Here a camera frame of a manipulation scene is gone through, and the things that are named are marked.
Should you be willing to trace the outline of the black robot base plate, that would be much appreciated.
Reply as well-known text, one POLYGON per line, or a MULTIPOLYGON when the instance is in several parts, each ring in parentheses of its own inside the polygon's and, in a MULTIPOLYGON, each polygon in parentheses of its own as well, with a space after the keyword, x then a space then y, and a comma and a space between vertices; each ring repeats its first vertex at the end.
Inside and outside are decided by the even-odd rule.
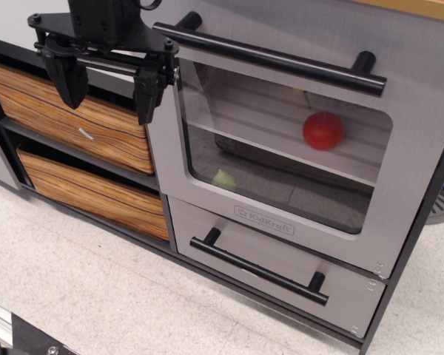
POLYGON ((0 354, 77 354, 15 314, 12 314, 12 326, 13 347, 8 348, 0 343, 0 354))

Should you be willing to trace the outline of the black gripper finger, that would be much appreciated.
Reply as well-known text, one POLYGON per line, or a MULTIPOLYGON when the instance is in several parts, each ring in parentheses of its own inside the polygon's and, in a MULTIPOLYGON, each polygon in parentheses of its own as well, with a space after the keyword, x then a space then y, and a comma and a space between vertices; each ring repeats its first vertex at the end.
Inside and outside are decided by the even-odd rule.
POLYGON ((78 63, 80 51, 65 47, 57 38, 46 38, 41 49, 47 74, 62 101, 71 109, 77 109, 88 91, 88 75, 78 63))
POLYGON ((141 67, 133 77, 134 99, 138 123, 147 125, 152 122, 155 108, 161 104, 167 85, 166 76, 157 67, 141 67))

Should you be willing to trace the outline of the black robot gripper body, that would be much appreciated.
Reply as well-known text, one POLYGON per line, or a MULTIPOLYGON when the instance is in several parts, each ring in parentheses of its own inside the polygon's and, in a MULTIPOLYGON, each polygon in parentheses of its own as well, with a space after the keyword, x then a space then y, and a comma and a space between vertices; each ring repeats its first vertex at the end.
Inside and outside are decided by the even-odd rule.
POLYGON ((57 38, 65 47, 80 51, 84 59, 107 71, 136 74, 141 67, 157 67, 166 85, 175 83, 174 56, 178 45, 141 20, 141 11, 152 11, 159 1, 69 1, 69 12, 32 14, 27 22, 36 30, 39 55, 46 38, 57 38))

